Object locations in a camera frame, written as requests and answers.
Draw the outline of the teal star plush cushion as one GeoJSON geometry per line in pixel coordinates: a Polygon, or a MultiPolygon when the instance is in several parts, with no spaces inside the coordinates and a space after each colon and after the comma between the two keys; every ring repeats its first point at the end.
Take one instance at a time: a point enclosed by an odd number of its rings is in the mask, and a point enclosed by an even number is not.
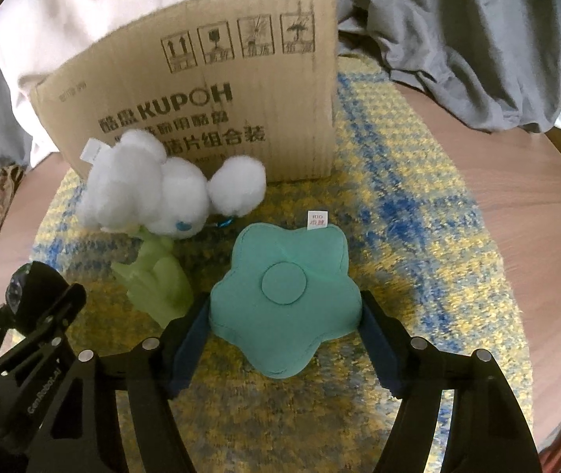
{"type": "Polygon", "coordinates": [[[286,379],[322,343],[354,332],[362,307],[342,229],[257,222],[239,234],[230,269],[211,290],[209,323],[256,371],[286,379]]]}

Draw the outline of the green plush toy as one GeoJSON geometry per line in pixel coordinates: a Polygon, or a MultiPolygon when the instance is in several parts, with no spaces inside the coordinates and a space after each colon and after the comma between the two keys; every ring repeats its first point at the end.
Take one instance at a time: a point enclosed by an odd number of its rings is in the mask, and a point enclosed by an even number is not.
{"type": "Polygon", "coordinates": [[[166,329],[170,321],[190,310],[193,288],[175,256],[171,237],[154,235],[144,227],[136,237],[141,240],[136,259],[129,264],[112,263],[112,273],[133,307],[166,329]]]}

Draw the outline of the white plush toy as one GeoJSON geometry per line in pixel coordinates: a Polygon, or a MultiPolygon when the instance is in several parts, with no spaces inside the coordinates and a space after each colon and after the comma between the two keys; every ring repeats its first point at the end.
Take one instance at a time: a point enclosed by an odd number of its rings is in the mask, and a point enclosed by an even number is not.
{"type": "Polygon", "coordinates": [[[130,129],[114,145],[89,139],[80,159],[90,164],[77,218],[86,229],[157,236],[195,236],[208,218],[250,214],[264,200],[267,172],[249,156],[226,159],[210,177],[192,162],[169,157],[148,131],[130,129]]]}

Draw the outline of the yellow blue woven mat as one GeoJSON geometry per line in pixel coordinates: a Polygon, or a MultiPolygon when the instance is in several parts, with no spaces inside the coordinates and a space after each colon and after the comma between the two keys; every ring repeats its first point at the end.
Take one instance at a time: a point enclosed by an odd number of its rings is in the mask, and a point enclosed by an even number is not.
{"type": "MultiPolygon", "coordinates": [[[[326,210],[348,239],[357,285],[438,349],[488,349],[531,416],[521,312],[474,197],[381,66],[357,56],[338,66],[332,174],[271,185],[250,220],[299,229],[308,211],[326,210]]],[[[160,329],[130,305],[110,271],[135,258],[138,241],[82,229],[82,191],[76,174],[65,175],[31,258],[86,289],[70,342],[109,356],[160,329]]],[[[303,372],[285,380],[262,376],[238,348],[210,337],[192,384],[171,402],[201,472],[369,472],[398,407],[357,334],[323,344],[303,372]]]]}

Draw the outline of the pale pink bed sheet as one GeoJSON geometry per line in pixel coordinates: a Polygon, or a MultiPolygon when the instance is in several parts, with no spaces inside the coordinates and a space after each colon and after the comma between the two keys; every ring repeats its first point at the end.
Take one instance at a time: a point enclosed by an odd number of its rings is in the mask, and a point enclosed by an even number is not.
{"type": "Polygon", "coordinates": [[[32,139],[27,164],[58,149],[30,104],[31,90],[65,61],[142,16],[182,0],[4,0],[0,72],[15,119],[32,139]]]}

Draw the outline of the brown cardboard box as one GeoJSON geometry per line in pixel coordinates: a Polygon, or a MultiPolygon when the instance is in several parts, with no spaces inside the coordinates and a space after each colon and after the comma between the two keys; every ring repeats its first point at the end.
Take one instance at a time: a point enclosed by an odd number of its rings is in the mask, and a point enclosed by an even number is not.
{"type": "Polygon", "coordinates": [[[70,166],[144,129],[207,174],[234,155],[272,182],[325,177],[336,149],[337,0],[186,0],[95,42],[30,101],[70,166]]]}

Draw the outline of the grey bed duvet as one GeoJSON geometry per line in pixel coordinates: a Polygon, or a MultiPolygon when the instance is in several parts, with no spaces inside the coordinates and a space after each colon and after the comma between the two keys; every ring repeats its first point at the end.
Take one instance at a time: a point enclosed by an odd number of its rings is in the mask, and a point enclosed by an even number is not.
{"type": "MultiPolygon", "coordinates": [[[[341,52],[367,50],[468,127],[561,123],[561,0],[337,0],[337,21],[341,52]]],[[[0,72],[0,168],[29,167],[31,142],[0,72]]]]}

